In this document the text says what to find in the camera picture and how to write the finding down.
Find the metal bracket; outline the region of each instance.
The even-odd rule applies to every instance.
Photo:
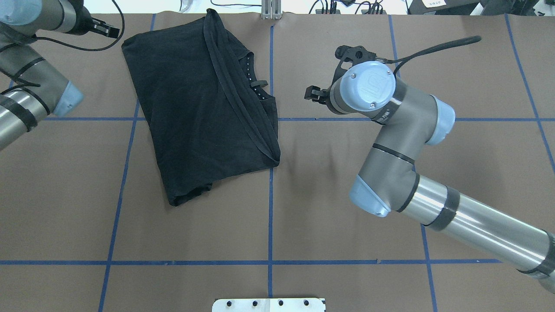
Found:
[[[280,19],[281,0],[262,0],[262,19]]]
[[[219,299],[212,312],[325,312],[320,298]]]

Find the metal plate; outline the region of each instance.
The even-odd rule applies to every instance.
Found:
[[[212,312],[325,312],[326,300],[318,298],[218,299]]]

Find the silver metal tube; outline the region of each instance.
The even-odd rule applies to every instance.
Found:
[[[455,218],[442,232],[524,271],[539,266],[549,249],[546,232],[463,194]]]
[[[445,185],[420,176],[414,196],[402,214],[422,224],[430,224],[440,214],[446,198]]]
[[[29,46],[12,47],[0,54],[0,68],[10,75],[15,75],[40,57],[41,55]],[[39,96],[51,112],[56,108],[68,84],[67,78],[48,61],[40,61],[27,68],[18,78],[41,85],[40,87],[28,87],[28,89]]]
[[[0,106],[0,150],[27,132],[27,127],[17,116]]]
[[[41,103],[31,96],[29,93],[21,90],[15,90],[5,95],[29,110],[40,122],[46,118],[46,110]],[[27,132],[25,124],[12,112],[0,106],[0,150],[13,143],[17,138]]]
[[[75,13],[75,9],[67,0],[59,0],[60,4],[64,10],[64,19],[62,24],[55,29],[57,32],[67,33],[73,29],[75,23],[77,21],[77,14]]]
[[[447,196],[444,185],[421,176],[402,214],[430,225],[445,207]],[[546,258],[550,242],[545,231],[463,194],[455,209],[455,216],[447,221],[442,233],[523,271],[535,269]]]

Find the blue joint cap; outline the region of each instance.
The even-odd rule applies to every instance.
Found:
[[[356,176],[355,183],[349,192],[349,198],[353,204],[378,217],[383,218],[391,211],[359,175]]]
[[[42,0],[1,0],[0,22],[13,26],[34,22],[42,11]]]
[[[437,104],[437,123],[432,137],[426,142],[428,145],[436,145],[443,141],[455,124],[455,110],[434,95],[432,96]]]
[[[69,81],[68,85],[65,87],[62,97],[60,98],[60,101],[56,105],[56,108],[54,108],[54,115],[64,117],[67,113],[77,107],[83,98],[83,93],[81,93],[81,91],[79,91],[79,89],[77,89],[77,87]]]
[[[339,92],[352,109],[371,112],[389,102],[396,86],[395,76],[389,67],[368,61],[349,68],[341,78]]]

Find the electrical cable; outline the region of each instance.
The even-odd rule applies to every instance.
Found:
[[[368,4],[368,9],[370,10],[370,6],[372,5],[372,3],[370,3],[370,1],[362,1],[361,3],[359,3],[359,6],[356,8],[355,14],[359,12],[359,9],[363,4]]]
[[[312,13],[312,9],[314,9],[314,6],[315,6],[318,2],[322,3],[322,12],[324,11],[324,3],[322,2],[322,0],[316,0],[316,1],[314,1],[314,3],[312,4],[312,6],[310,7],[309,14]]]
[[[7,49],[11,49],[11,48],[15,48],[15,47],[20,47],[20,45],[17,44],[17,43],[8,44],[7,46],[4,46],[4,47],[0,48],[0,53],[6,51]],[[8,73],[7,71],[5,71],[2,68],[0,68],[0,73],[3,73],[4,75],[8,76],[8,78],[13,80],[14,82],[21,82],[21,84],[16,85],[12,88],[16,88],[16,87],[37,87],[38,88],[38,87],[41,86],[40,84],[32,83],[32,82],[29,82],[29,81],[27,81],[25,79],[22,79],[20,77],[16,77],[15,75],[12,75],[12,74]]]
[[[40,84],[36,84],[36,83],[21,83],[21,84],[14,85],[13,87],[2,91],[0,94],[1,95],[6,95],[7,93],[9,93],[11,91],[14,91],[15,89],[22,88],[22,87],[37,87],[37,88],[39,88],[40,86],[41,86]]]
[[[367,14],[381,14],[380,10],[383,12],[384,11],[384,7],[381,6],[381,3],[384,0],[381,0],[378,2],[378,0],[374,1],[374,5],[372,5],[372,9],[370,10],[371,12],[367,12]]]
[[[212,3],[212,5],[218,6],[218,7],[230,7],[230,6],[261,7],[262,6],[262,4],[242,4],[242,3],[217,4],[217,3],[214,3],[213,0],[210,0],[210,3]]]
[[[96,52],[96,51],[104,51],[104,50],[107,50],[107,49],[113,47],[116,43],[118,43],[119,40],[123,37],[123,33],[125,32],[125,19],[124,19],[124,17],[123,17],[123,12],[122,12],[122,10],[119,8],[119,6],[118,6],[118,4],[115,2],[115,0],[112,0],[112,2],[114,3],[115,7],[118,9],[119,15],[122,17],[122,31],[120,32],[118,38],[116,38],[116,40],[115,40],[114,42],[112,42],[111,44],[105,46],[104,48],[98,48],[98,49],[82,48],[82,47],[74,46],[74,45],[69,44],[69,43],[65,43],[65,42],[58,41],[58,40],[56,40],[56,39],[48,38],[48,37],[37,37],[37,38],[35,38],[35,39],[36,39],[36,40],[45,40],[45,41],[50,41],[50,42],[58,43],[58,44],[61,44],[61,45],[63,45],[63,46],[66,46],[66,47],[68,47],[68,48],[73,48],[73,49],[77,49],[77,50],[81,50],[81,51]]]
[[[410,55],[410,56],[407,56],[407,57],[403,57],[403,58],[395,59],[395,60],[386,60],[385,64],[393,64],[393,63],[399,63],[400,62],[399,65],[397,65],[397,67],[395,67],[395,70],[393,71],[393,74],[396,75],[397,72],[399,71],[399,69],[403,65],[405,65],[408,61],[412,60],[415,57],[430,54],[430,53],[434,53],[434,52],[438,52],[438,51],[442,51],[442,50],[445,50],[445,49],[466,46],[467,44],[476,43],[476,42],[479,42],[480,40],[482,40],[482,37],[472,36],[472,37],[466,37],[466,38],[462,38],[462,39],[458,39],[458,40],[453,40],[453,41],[441,43],[441,44],[438,44],[436,46],[433,46],[433,47],[424,49],[422,51],[416,52],[413,55]]]
[[[374,1],[372,6],[368,8],[368,11],[366,11],[366,14],[368,14],[368,15],[374,14],[374,10],[375,10],[376,6],[377,6],[377,1]]]

